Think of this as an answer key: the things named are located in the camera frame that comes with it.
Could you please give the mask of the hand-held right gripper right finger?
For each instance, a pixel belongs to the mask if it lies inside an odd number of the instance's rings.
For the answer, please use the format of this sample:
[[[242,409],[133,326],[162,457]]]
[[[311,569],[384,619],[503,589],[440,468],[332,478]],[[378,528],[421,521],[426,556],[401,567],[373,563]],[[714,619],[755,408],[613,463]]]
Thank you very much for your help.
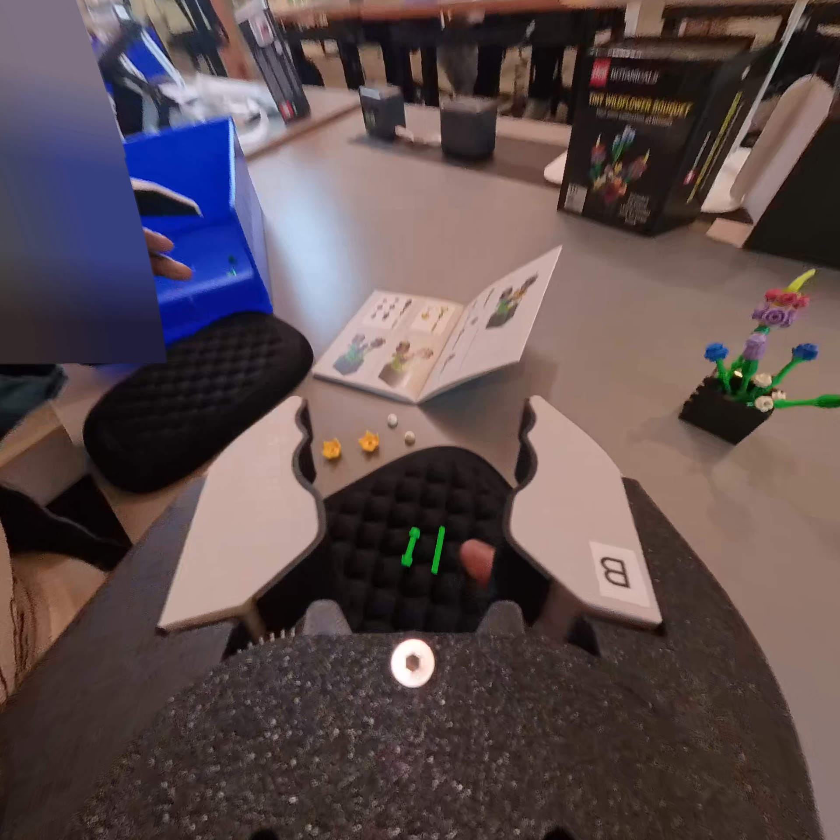
[[[548,580],[536,625],[584,616],[659,629],[663,616],[623,476],[605,450],[543,397],[523,407],[507,545]]]

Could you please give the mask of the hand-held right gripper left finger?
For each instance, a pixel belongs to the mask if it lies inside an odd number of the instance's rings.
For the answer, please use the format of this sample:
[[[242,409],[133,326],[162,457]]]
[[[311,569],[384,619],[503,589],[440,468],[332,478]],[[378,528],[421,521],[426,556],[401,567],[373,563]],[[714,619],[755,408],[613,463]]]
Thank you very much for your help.
[[[294,395],[215,458],[197,494],[158,630],[238,621],[255,641],[269,635],[259,599],[326,532],[311,443],[308,401]]]

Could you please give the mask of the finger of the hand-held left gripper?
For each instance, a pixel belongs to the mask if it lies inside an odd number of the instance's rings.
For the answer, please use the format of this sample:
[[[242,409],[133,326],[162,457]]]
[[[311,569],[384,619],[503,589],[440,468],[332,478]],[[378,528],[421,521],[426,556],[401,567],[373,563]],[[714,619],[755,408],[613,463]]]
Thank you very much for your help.
[[[130,178],[141,217],[201,217],[200,206],[172,189],[140,178]]]

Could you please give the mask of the grey desk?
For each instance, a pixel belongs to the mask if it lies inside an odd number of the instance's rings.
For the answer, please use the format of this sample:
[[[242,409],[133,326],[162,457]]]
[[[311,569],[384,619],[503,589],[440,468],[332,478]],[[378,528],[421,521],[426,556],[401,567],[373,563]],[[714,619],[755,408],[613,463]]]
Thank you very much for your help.
[[[351,437],[382,435],[372,467],[431,445],[470,448],[512,480],[525,399],[543,396],[638,480],[739,607],[781,682],[838,681],[838,412],[789,410],[730,448],[677,419],[735,354],[768,287],[802,267],[683,229],[654,239],[558,213],[556,192],[363,140],[361,116],[252,163],[282,318],[316,354],[378,287],[468,300],[561,245],[523,360],[433,399],[385,404],[307,380],[315,434],[337,437],[328,494],[371,466]],[[384,429],[394,410],[408,448]]]

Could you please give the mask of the person's left hand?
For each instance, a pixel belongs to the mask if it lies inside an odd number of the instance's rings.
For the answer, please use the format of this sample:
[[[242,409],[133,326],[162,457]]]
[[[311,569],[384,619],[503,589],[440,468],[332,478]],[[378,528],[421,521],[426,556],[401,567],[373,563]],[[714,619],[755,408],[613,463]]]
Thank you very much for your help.
[[[155,277],[174,281],[189,281],[193,277],[192,268],[172,258],[174,244],[168,237],[147,227],[143,227],[143,237]]]

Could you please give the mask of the person's right hand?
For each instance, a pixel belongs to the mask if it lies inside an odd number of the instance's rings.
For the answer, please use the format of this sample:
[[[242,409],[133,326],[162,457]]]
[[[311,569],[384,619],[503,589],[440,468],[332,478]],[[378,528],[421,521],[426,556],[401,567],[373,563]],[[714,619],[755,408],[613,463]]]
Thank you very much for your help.
[[[464,541],[458,550],[458,558],[465,574],[482,590],[490,586],[496,551],[486,542],[478,539]]]

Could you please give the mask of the blue plastic bin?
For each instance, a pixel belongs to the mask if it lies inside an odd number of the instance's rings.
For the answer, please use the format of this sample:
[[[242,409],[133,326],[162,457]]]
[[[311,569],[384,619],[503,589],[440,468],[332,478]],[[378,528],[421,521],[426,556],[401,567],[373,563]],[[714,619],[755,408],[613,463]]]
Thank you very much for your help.
[[[200,122],[123,142],[129,176],[192,198],[201,217],[142,217],[168,237],[189,281],[156,277],[164,343],[229,314],[272,313],[265,218],[231,119]],[[238,260],[229,276],[228,256]]]

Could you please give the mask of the black quilted pad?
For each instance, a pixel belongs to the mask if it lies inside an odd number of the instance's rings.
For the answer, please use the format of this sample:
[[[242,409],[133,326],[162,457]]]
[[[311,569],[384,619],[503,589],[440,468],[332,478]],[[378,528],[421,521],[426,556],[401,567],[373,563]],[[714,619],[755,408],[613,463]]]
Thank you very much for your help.
[[[464,448],[440,446],[405,455],[325,501],[327,598],[359,634],[472,633],[489,596],[464,572],[459,547],[497,545],[511,489],[501,473]],[[413,564],[401,558],[408,532],[422,533]],[[445,526],[439,573],[431,566]]]
[[[220,318],[97,401],[82,429],[89,461],[134,494],[174,485],[282,403],[312,364],[310,342],[273,314]]]

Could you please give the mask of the tall black box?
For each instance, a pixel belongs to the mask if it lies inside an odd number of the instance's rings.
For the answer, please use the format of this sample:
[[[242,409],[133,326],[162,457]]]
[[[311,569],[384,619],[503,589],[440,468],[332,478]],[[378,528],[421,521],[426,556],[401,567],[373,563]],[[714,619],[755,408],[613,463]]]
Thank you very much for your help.
[[[288,43],[267,1],[245,1],[234,12],[238,30],[285,124],[310,116],[311,109]]]

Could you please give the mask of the brick flower bouquet model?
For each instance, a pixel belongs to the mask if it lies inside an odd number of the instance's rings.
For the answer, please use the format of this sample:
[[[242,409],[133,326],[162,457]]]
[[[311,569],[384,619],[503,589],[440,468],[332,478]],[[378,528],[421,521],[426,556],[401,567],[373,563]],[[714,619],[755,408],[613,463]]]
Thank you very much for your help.
[[[729,445],[738,445],[776,411],[796,407],[838,409],[838,394],[790,399],[783,388],[790,373],[817,359],[817,344],[795,345],[790,359],[775,373],[760,370],[772,334],[788,329],[810,306],[811,299],[803,288],[817,271],[809,269],[786,287],[764,293],[751,315],[752,330],[736,358],[729,360],[729,349],[722,343],[710,343],[705,348],[705,360],[714,365],[714,370],[685,401],[679,420]]]

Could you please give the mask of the open instruction booklet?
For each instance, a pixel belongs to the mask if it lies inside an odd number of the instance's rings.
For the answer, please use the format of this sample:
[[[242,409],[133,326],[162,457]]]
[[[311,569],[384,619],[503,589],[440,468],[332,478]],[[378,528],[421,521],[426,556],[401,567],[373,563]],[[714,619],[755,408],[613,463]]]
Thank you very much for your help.
[[[562,253],[552,248],[471,301],[376,290],[314,377],[410,405],[517,364]]]

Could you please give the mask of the small black box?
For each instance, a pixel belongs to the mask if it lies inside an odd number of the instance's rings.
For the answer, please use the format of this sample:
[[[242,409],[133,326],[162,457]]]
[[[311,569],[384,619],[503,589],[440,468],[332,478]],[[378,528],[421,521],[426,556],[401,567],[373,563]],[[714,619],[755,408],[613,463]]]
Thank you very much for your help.
[[[399,87],[362,86],[360,107],[367,135],[375,140],[394,141],[406,126],[405,101]]]

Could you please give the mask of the small dark grey box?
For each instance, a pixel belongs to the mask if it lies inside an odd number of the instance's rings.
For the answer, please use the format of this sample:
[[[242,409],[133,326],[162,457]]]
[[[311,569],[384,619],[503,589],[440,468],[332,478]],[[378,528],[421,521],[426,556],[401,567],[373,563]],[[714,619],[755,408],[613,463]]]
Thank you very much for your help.
[[[443,156],[457,161],[490,159],[497,141],[497,100],[455,97],[439,109],[440,147]]]

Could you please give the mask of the black brick set box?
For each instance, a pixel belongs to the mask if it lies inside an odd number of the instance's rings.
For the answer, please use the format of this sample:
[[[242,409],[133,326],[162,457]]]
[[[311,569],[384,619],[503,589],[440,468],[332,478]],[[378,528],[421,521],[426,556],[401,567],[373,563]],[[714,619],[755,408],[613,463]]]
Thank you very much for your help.
[[[592,47],[558,209],[653,236],[690,224],[772,64],[745,37],[623,38]]]

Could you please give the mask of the black box with white panel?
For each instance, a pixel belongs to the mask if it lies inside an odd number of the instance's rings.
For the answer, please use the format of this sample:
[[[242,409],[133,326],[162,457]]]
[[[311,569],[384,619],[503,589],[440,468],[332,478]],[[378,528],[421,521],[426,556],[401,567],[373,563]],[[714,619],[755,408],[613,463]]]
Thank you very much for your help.
[[[824,79],[788,88],[732,191],[751,221],[738,246],[839,267],[838,95]]]

